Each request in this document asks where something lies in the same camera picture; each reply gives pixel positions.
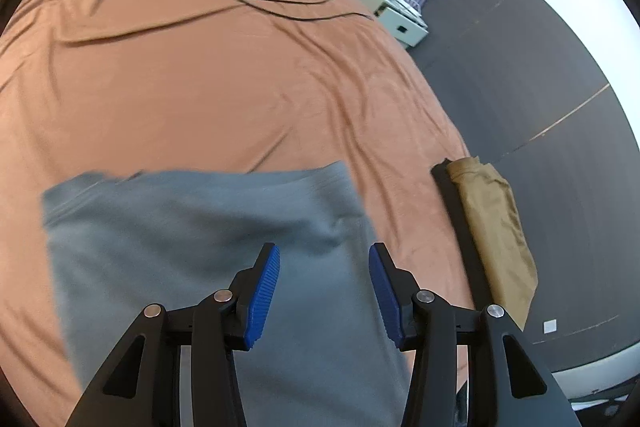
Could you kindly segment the grey t-shirt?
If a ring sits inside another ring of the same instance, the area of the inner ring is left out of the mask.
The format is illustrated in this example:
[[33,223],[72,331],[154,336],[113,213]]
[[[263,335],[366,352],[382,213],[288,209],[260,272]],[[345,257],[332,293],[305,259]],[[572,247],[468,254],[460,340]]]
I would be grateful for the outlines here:
[[89,172],[43,195],[67,356],[88,384],[149,303],[194,306],[280,249],[257,345],[235,358],[252,426],[396,426],[410,381],[378,311],[375,233],[345,165],[285,172]]

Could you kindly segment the folded black garment under mustard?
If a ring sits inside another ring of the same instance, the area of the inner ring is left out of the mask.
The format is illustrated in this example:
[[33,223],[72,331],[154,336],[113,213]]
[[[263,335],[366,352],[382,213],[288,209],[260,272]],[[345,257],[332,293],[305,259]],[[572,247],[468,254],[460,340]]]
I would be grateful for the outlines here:
[[451,181],[447,167],[451,160],[445,158],[431,168],[442,201],[446,207],[454,234],[461,251],[466,278],[468,279],[474,308],[481,310],[494,302],[480,254],[466,219],[462,199],[457,185]]

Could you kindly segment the white bedside drawer cabinet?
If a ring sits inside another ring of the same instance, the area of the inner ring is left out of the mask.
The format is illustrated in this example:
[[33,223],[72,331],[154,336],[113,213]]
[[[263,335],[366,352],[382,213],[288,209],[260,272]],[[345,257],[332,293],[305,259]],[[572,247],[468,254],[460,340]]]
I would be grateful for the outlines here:
[[414,48],[427,35],[427,24],[398,0],[360,0],[382,26],[405,48]]

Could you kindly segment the orange-brown bed blanket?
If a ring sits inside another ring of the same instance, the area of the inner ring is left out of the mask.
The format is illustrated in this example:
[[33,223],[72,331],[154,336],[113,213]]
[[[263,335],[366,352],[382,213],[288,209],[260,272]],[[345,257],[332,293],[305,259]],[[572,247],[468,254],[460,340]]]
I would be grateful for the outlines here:
[[398,265],[469,306],[430,170],[466,146],[358,0],[23,0],[1,37],[1,366],[40,426],[80,397],[41,196],[86,171],[296,170],[341,160]]

